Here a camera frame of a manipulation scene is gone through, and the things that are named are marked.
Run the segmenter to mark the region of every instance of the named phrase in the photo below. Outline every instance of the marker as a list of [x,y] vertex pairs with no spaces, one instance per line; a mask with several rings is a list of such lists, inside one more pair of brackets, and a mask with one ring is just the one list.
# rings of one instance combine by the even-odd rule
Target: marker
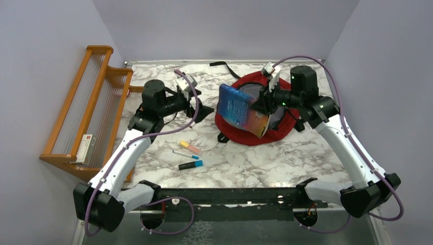
[[179,170],[184,170],[184,169],[201,167],[201,166],[203,166],[203,161],[202,160],[180,164],[178,167],[179,167]]
[[181,140],[181,141],[179,142],[179,145],[180,145],[181,147],[187,149],[188,151],[190,151],[190,152],[196,154],[196,155],[200,155],[200,150],[199,150],[199,149],[195,148],[193,145],[188,144],[187,142],[185,142],[185,141],[183,141],[183,140]]
[[178,151],[175,151],[175,150],[173,150],[173,153],[176,154],[176,155],[179,155],[179,156],[189,157],[189,158],[193,158],[193,159],[198,159],[199,158],[198,156],[189,155],[189,154],[186,154],[186,153],[183,153],[183,152],[178,152]]

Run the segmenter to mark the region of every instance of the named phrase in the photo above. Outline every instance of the blue pen cap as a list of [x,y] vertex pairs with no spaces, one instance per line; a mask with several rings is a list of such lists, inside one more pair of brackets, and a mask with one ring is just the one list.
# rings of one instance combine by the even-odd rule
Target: blue pen cap
[[203,161],[202,161],[202,160],[200,160],[200,161],[195,161],[194,163],[196,164],[196,167],[201,167],[201,166],[203,166]]

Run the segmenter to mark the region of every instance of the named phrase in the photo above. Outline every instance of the yellow highlighter cap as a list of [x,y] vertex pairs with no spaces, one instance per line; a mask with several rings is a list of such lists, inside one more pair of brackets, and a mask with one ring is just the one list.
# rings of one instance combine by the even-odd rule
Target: yellow highlighter cap
[[189,144],[186,143],[186,142],[183,141],[183,140],[181,140],[181,141],[179,142],[179,145],[180,145],[181,147],[185,147],[185,148],[189,146]]

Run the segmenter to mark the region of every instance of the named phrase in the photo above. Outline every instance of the orange highlighter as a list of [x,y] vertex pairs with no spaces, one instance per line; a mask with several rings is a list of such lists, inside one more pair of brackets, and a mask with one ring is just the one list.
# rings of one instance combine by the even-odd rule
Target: orange highlighter
[[180,145],[181,147],[187,149],[188,151],[190,151],[190,152],[196,154],[196,155],[200,155],[200,150],[199,150],[199,149],[195,148],[193,145],[188,144],[187,142],[185,142],[185,141],[183,141],[183,140],[181,140],[181,141],[179,142],[179,145]]

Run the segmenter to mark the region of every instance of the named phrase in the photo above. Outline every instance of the gray floor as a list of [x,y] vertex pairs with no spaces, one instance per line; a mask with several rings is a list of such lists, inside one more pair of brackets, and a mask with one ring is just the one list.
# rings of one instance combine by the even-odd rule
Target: gray floor
[[[332,230],[347,220],[345,211],[322,211],[317,229]],[[176,231],[186,223],[163,223],[158,229]],[[178,235],[150,235],[141,231],[139,214],[127,214],[121,225],[112,233],[101,231],[95,237],[86,237],[85,245],[102,244],[379,244],[365,215],[353,218],[349,227],[336,234],[317,234],[298,227],[296,222],[276,220],[248,222],[196,222],[186,232]]]

